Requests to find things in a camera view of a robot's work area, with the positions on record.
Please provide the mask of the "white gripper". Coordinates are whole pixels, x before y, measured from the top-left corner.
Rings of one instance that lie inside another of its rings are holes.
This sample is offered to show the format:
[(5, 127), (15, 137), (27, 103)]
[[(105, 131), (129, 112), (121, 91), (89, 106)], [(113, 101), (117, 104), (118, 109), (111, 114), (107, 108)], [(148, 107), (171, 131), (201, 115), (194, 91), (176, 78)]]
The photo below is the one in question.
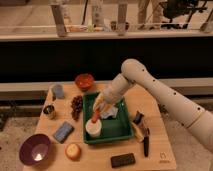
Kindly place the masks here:
[(115, 104), (123, 98), (123, 95), (134, 85), (122, 74), (118, 74), (101, 92), (93, 104), (93, 112), (102, 114), (109, 108), (109, 104)]

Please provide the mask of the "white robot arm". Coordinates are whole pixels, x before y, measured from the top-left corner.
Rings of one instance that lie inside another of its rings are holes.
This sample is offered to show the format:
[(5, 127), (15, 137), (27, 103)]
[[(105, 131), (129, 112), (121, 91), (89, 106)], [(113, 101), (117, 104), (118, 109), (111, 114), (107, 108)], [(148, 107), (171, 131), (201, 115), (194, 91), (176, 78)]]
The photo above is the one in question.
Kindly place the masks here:
[(122, 63), (121, 72), (99, 93), (93, 109), (104, 113), (135, 84), (145, 88), (174, 119), (213, 153), (213, 114), (154, 78), (136, 59), (127, 59)]

